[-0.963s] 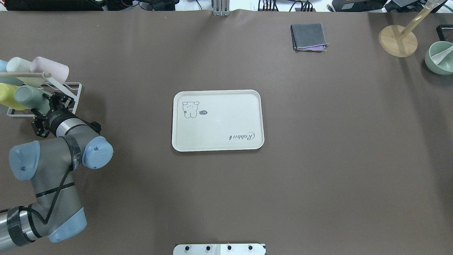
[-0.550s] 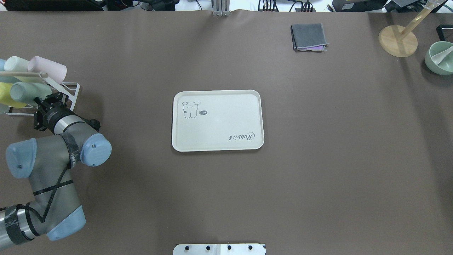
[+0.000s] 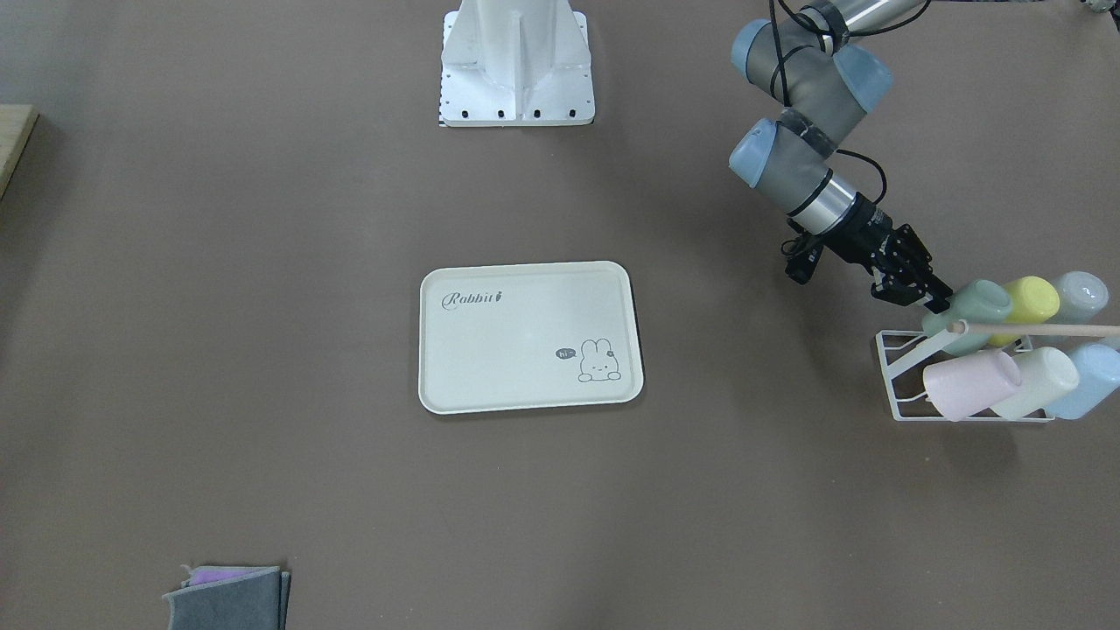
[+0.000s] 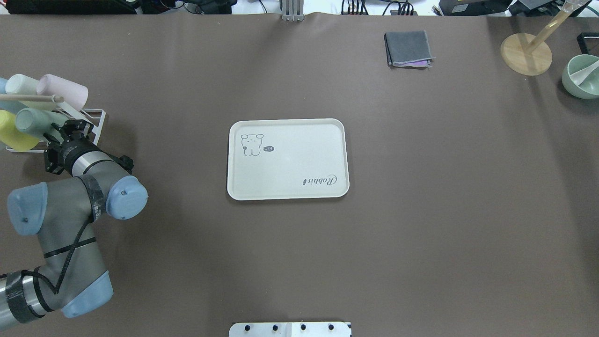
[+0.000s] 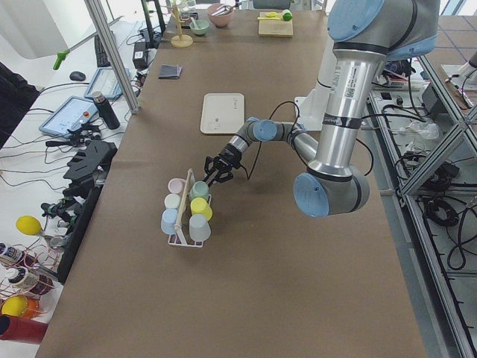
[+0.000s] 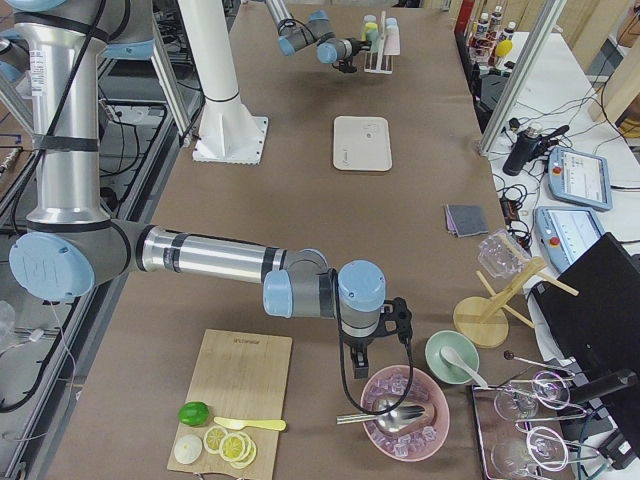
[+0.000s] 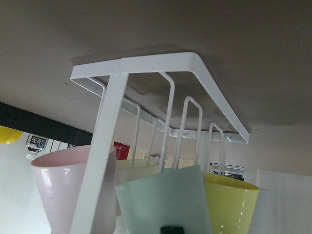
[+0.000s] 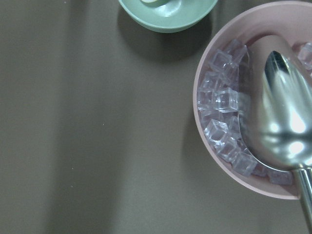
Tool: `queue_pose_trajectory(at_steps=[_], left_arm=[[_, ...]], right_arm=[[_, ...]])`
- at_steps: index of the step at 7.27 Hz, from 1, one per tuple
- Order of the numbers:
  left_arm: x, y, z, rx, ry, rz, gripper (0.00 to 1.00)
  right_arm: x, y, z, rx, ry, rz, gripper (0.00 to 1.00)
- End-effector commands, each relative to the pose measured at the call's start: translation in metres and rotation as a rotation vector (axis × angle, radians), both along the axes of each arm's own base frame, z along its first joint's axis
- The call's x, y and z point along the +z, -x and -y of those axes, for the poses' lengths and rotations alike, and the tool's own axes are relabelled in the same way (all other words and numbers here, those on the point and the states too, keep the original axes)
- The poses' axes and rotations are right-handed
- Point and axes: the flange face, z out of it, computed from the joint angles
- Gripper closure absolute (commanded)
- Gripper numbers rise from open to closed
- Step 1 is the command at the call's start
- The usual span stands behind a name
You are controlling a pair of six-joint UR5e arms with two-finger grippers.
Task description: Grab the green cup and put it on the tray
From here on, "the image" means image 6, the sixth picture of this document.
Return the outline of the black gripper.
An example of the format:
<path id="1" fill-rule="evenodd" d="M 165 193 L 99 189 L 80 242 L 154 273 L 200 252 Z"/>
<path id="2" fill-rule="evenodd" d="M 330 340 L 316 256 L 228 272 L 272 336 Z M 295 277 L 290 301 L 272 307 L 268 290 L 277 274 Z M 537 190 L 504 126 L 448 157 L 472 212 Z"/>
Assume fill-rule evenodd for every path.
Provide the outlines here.
<path id="1" fill-rule="evenodd" d="M 343 342 L 349 348 L 353 377 L 355 379 L 366 379 L 369 376 L 367 349 L 373 341 L 373 336 L 354 337 L 347 333 L 343 334 Z"/>
<path id="2" fill-rule="evenodd" d="M 349 43 L 351 45 L 351 56 L 356 56 L 361 51 L 370 51 L 372 49 L 372 43 L 370 41 L 362 41 L 356 38 L 350 38 Z"/>

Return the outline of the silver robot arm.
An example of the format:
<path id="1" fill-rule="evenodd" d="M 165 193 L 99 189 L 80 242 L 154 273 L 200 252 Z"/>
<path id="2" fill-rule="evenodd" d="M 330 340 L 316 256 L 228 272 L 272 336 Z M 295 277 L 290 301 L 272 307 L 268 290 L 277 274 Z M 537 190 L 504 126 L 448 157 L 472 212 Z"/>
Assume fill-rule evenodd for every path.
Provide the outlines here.
<path id="1" fill-rule="evenodd" d="M 275 23 L 278 45 L 285 56 L 314 45 L 320 63 L 332 65 L 343 73 L 355 73 L 353 59 L 361 52 L 369 52 L 372 42 L 335 35 L 324 10 L 312 12 L 306 22 L 295 19 L 284 1 L 266 0 L 265 4 Z"/>
<path id="2" fill-rule="evenodd" d="M 16 1 L 29 48 L 37 204 L 11 248 L 17 282 L 47 301 L 82 296 L 133 271 L 166 269 L 259 283 L 265 311 L 332 318 L 340 355 L 368 373 L 368 345 L 382 333 L 385 280 L 373 263 L 332 269 L 318 251 L 259 244 L 112 218 L 100 202 L 97 61 L 151 59 L 160 37 L 148 1 Z"/>

